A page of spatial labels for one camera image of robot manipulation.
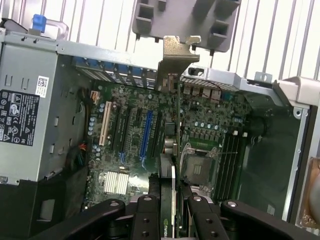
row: barcode sticker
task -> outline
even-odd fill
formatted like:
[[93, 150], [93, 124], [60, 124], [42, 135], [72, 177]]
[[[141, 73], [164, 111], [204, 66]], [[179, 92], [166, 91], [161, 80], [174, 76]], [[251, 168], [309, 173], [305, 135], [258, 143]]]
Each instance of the barcode sticker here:
[[40, 98], [45, 98], [47, 95], [49, 78], [46, 76], [39, 76], [36, 83], [35, 95], [40, 96]]

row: heatsink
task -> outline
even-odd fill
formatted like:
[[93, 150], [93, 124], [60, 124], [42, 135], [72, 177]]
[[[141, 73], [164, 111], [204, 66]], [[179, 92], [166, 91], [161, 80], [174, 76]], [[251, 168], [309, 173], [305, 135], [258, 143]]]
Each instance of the heatsink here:
[[104, 184], [106, 194], [126, 195], [129, 181], [129, 174], [108, 171]]

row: gray plastic part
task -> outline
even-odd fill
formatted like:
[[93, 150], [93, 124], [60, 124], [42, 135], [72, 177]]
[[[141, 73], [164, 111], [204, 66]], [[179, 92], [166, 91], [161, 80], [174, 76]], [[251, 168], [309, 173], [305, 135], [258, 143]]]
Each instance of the gray plastic part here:
[[132, 30], [139, 36], [162, 39], [201, 36], [204, 49], [226, 52], [230, 48], [240, 0], [138, 0]]

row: warning label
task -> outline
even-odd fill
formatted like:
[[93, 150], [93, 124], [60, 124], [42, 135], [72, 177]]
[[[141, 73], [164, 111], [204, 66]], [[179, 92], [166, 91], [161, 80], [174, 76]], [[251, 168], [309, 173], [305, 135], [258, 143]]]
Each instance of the warning label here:
[[0, 142], [34, 144], [39, 99], [37, 95], [0, 90]]

